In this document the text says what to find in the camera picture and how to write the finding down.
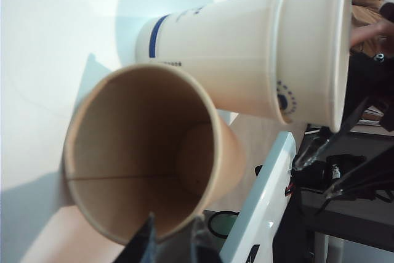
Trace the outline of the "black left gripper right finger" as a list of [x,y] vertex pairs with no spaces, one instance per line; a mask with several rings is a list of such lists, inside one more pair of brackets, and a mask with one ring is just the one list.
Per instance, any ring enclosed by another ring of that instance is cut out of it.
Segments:
[[219,252],[204,223],[203,216],[197,216],[191,223],[190,230],[190,262],[220,263]]

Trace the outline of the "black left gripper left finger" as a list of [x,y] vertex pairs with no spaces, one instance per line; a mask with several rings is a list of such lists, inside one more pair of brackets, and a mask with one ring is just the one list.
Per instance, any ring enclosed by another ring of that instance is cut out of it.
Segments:
[[114,262],[156,262],[156,248],[155,215],[150,213],[147,220],[138,229],[137,233],[120,252]]

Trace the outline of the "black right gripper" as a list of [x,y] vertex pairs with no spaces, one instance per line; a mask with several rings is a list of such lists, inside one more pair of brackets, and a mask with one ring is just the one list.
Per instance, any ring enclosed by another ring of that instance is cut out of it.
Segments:
[[361,117],[363,106],[376,107],[383,113],[379,121],[382,127],[393,127],[393,58],[369,57],[364,53],[350,56],[344,120]]

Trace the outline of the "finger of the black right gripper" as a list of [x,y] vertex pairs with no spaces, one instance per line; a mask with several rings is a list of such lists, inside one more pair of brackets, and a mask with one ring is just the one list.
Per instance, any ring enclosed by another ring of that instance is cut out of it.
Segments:
[[323,212],[333,200],[348,198],[354,200],[367,194],[367,198],[373,200],[378,191],[386,191],[388,197],[384,201],[393,202],[393,148],[390,147],[374,158],[361,163],[350,170],[344,176],[335,181],[324,192],[326,201],[321,205],[317,213]]
[[309,146],[301,150],[295,157],[292,168],[296,171],[301,171],[311,166],[333,143],[350,132],[361,118],[365,109],[372,105],[371,102],[372,97],[368,96],[357,106],[351,107],[350,111],[345,114],[338,132],[332,132],[328,127],[322,127],[312,138]]

